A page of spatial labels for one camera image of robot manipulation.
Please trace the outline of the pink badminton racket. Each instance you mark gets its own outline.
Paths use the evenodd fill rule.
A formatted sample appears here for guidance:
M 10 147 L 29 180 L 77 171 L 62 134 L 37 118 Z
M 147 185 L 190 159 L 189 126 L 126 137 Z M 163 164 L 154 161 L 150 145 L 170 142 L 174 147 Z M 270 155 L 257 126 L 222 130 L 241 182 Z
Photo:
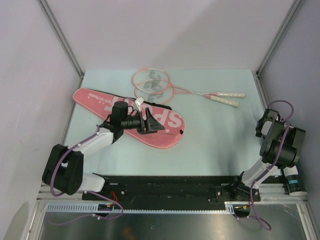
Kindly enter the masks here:
M 229 100 L 228 98 L 244 99 L 246 97 L 246 94 L 243 92 L 200 93 L 173 85 L 168 80 L 155 79 L 148 79 L 138 83 L 135 86 L 134 94 L 137 97 L 142 97 L 149 102 L 155 102 L 159 104 L 166 104 L 170 102 L 174 96 L 178 94 L 198 95 L 211 101 L 229 105 L 234 108 L 238 108 L 239 103 Z
M 146 81 L 146 80 L 165 80 L 173 84 L 171 76 L 166 71 L 158 68 L 142 68 L 137 70 L 131 78 L 131 82 L 134 86 L 134 95 L 135 95 L 135 86 L 141 83 L 142 81 Z

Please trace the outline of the pink racket bag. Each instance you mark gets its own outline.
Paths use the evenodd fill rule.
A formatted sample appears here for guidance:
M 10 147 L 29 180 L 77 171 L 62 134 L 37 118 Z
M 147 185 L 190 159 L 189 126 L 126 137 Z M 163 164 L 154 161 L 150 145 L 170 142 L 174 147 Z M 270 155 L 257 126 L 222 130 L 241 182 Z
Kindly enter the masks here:
M 103 120 L 112 113 L 115 102 L 125 101 L 129 106 L 132 106 L 135 101 L 134 98 L 129 99 L 89 88 L 79 88 L 73 94 L 73 100 Z M 142 135 L 135 129 L 128 129 L 124 131 L 125 134 L 153 148 L 168 149 L 176 145 L 183 137 L 186 127 L 182 116 L 165 105 L 146 101 L 141 104 L 142 110 L 147 107 L 154 118 L 165 127 L 165 130 Z

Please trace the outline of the black shuttlecock tube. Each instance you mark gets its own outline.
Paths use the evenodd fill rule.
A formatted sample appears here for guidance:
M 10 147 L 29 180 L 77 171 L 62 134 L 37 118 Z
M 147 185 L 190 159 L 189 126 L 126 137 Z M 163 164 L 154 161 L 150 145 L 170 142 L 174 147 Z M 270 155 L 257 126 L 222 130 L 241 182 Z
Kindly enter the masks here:
M 299 181 L 299 172 L 296 166 L 286 167 L 283 173 L 290 196 L 301 197 L 307 195 L 307 192 Z

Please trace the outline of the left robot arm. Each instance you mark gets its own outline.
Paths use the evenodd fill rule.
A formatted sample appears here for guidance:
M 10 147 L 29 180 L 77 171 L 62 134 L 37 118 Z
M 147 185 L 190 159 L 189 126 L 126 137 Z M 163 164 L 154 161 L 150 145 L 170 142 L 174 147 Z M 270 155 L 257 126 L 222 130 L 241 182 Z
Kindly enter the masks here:
M 117 101 L 106 120 L 97 125 L 96 131 L 74 146 L 56 144 L 50 152 L 42 182 L 50 187 L 54 197 L 69 196 L 78 191 L 93 192 L 100 200 L 110 196 L 111 188 L 106 179 L 95 173 L 84 172 L 84 162 L 99 150 L 114 144 L 125 130 L 138 134 L 153 134 L 165 129 L 149 108 L 144 111 L 133 108 L 125 101 Z

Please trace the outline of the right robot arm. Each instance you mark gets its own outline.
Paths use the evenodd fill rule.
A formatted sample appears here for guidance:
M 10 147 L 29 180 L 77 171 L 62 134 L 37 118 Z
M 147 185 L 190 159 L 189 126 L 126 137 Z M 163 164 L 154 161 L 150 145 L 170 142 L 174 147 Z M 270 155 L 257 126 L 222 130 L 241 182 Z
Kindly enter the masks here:
M 300 186 L 296 167 L 301 155 L 306 131 L 292 127 L 280 120 L 280 114 L 273 109 L 266 109 L 255 127 L 255 136 L 262 138 L 259 160 L 238 176 L 230 188 L 231 196 L 242 201 L 252 197 L 258 199 L 260 185 L 275 171 L 284 173 L 289 195 L 304 196 L 307 193 Z

